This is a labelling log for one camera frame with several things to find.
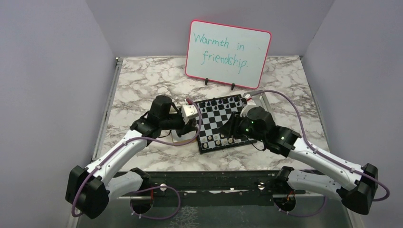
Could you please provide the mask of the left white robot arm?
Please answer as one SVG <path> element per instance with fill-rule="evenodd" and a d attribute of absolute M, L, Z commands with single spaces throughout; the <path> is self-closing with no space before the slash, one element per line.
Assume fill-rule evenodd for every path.
<path fill-rule="evenodd" d="M 110 200 L 127 193 L 144 195 L 149 190 L 148 174 L 133 169 L 117 177 L 118 171 L 137 153 L 152 142 L 172 145 L 159 140 L 163 130 L 192 132 L 194 119 L 201 118 L 197 104 L 186 98 L 180 109 L 172 99 L 158 95 L 145 114 L 135 120 L 123 138 L 106 154 L 82 168 L 74 167 L 69 174 L 65 199 L 71 207 L 71 215 L 98 217 Z"/>

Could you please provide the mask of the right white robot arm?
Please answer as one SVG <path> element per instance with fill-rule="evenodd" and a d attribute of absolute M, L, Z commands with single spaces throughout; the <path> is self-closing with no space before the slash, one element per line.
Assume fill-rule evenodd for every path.
<path fill-rule="evenodd" d="M 247 137 L 262 142 L 270 152 L 303 162 L 319 171 L 306 173 L 284 166 L 277 173 L 273 187 L 280 193 L 305 190 L 336 200 L 349 210 L 367 215 L 377 190 L 378 170 L 371 164 L 364 166 L 342 160 L 327 151 L 305 142 L 290 128 L 276 125 L 270 112 L 262 107 L 249 110 L 242 117 L 233 112 L 219 128 L 227 138 Z"/>

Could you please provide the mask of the gold tin with white pieces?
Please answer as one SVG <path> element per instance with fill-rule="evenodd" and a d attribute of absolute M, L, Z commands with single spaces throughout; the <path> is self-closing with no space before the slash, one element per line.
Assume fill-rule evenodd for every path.
<path fill-rule="evenodd" d="M 190 143 L 194 143 L 194 142 L 196 142 L 195 135 L 196 135 L 196 132 L 192 131 L 192 132 L 184 134 L 180 137 L 177 134 L 177 132 L 174 130 L 171 132 L 171 144 L 174 146 L 177 146 L 177 145 L 187 145 Z"/>

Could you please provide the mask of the empty silver metal tin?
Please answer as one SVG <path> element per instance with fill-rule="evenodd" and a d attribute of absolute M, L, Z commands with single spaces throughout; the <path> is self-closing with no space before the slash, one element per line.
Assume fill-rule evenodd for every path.
<path fill-rule="evenodd" d="M 272 112 L 269 100 L 262 90 L 253 91 L 248 93 L 257 106 L 261 106 L 268 112 Z"/>

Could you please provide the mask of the black and white chessboard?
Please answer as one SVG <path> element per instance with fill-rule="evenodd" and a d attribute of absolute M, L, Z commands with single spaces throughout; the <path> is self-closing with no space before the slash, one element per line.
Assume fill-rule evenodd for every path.
<path fill-rule="evenodd" d="M 233 143 L 228 143 L 228 138 L 219 133 L 219 128 L 228 121 L 231 113 L 240 112 L 243 109 L 244 103 L 242 102 L 242 96 L 240 94 L 197 101 L 196 104 L 199 107 L 202 117 L 201 130 L 197 136 L 200 154 L 257 142 L 247 137 L 240 137 L 233 139 Z M 219 139 L 215 140 L 214 135 L 218 135 Z M 201 142 L 201 137 L 206 137 L 207 141 Z M 224 139 L 227 140 L 226 145 L 222 144 L 222 140 Z M 208 144 L 207 148 L 203 148 L 204 143 Z"/>

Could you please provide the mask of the white board with pink frame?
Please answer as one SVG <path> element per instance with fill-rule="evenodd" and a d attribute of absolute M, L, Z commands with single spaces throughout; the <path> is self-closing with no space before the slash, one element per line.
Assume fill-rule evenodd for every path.
<path fill-rule="evenodd" d="M 238 87 L 259 87 L 272 35 L 269 31 L 193 20 L 185 74 Z"/>

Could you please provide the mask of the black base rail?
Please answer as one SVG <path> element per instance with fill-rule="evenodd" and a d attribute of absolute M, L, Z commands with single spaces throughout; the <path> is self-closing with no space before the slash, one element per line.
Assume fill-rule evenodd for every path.
<path fill-rule="evenodd" d="M 136 193 L 130 190 L 122 198 L 131 199 L 136 205 L 151 204 L 154 207 L 182 206 L 272 206 L 273 198 L 286 198 L 291 190 L 281 184 L 276 175 L 278 170 L 268 171 L 150 171 L 147 180 L 140 187 L 170 189 L 149 190 Z"/>

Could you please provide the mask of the aluminium frame rail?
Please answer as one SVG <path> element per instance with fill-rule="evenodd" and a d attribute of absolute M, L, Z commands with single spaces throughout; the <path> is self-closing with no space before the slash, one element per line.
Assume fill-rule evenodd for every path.
<path fill-rule="evenodd" d="M 115 69 L 113 73 L 112 85 L 110 86 L 108 96 L 106 99 L 106 104 L 104 105 L 103 114 L 101 118 L 101 124 L 98 130 L 95 147 L 92 151 L 90 162 L 98 159 L 102 150 L 102 144 L 105 138 L 107 123 L 109 120 L 110 111 L 113 104 L 113 99 L 115 97 L 115 92 L 117 88 L 118 78 L 123 65 L 123 58 L 115 58 Z M 77 223 L 78 218 L 83 215 L 83 212 L 77 207 L 80 203 L 78 202 L 83 188 L 86 186 L 88 181 L 87 176 L 90 174 L 86 168 L 74 167 L 69 174 L 69 179 L 67 183 L 66 191 L 66 201 L 72 204 L 71 216 L 68 222 L 68 227 L 73 226 Z"/>

